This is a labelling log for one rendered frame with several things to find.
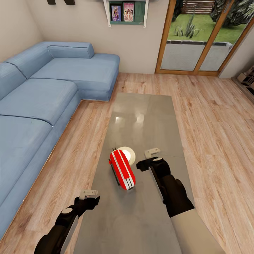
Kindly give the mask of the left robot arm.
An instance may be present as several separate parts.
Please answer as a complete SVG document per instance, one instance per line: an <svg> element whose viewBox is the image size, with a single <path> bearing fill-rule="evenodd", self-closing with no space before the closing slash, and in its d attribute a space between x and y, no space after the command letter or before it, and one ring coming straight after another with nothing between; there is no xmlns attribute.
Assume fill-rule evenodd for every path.
<svg viewBox="0 0 254 254"><path fill-rule="evenodd" d="M34 254L64 254L78 224L78 219L86 210L93 210L98 205L98 198L88 196L98 195L97 190L81 190L80 196L71 205L61 211L55 226L48 235L38 242Z"/></svg>

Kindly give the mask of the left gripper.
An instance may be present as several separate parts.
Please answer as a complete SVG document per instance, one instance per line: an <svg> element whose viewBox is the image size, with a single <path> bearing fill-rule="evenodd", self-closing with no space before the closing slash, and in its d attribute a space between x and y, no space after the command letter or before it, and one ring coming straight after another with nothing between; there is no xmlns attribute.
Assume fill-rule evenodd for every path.
<svg viewBox="0 0 254 254"><path fill-rule="evenodd" d="M74 200L74 205L75 204L80 204L83 207L83 213L86 210L93 210L95 208L95 206L98 205L100 196L98 198L86 198L84 200L80 200L79 197L76 197Z"/></svg>

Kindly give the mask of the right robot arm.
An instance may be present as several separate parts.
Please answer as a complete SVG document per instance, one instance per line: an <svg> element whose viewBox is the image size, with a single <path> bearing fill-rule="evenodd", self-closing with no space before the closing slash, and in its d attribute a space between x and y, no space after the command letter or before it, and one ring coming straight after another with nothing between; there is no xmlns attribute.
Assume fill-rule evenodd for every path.
<svg viewBox="0 0 254 254"><path fill-rule="evenodd" d="M160 149L144 151L145 160L136 164L149 171L163 204L166 205L182 254L226 254L188 199L184 185L171 175L163 158L151 155Z"/></svg>

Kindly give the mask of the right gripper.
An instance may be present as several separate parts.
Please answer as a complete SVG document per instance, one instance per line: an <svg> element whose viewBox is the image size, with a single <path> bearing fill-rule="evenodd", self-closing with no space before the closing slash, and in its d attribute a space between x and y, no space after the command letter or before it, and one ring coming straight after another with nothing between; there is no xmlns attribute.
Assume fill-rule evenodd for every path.
<svg viewBox="0 0 254 254"><path fill-rule="evenodd" d="M147 167L147 164L148 164L148 162L149 162L151 159L155 159L155 158L158 158L158 157L154 157L154 158L150 158L150 159L147 159L147 160L139 161L139 162L136 164L137 169L140 169L141 172L149 170L149 168Z"/></svg>

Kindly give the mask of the radio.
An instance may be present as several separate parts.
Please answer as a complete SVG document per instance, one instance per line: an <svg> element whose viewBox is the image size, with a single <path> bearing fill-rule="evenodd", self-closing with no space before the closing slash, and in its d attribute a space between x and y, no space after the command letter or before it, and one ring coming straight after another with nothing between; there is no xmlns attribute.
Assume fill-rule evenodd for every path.
<svg viewBox="0 0 254 254"><path fill-rule="evenodd" d="M125 190L133 189L136 182L135 176L122 150L113 149L110 154L109 164L112 164L112 170L118 185L121 185Z"/></svg>

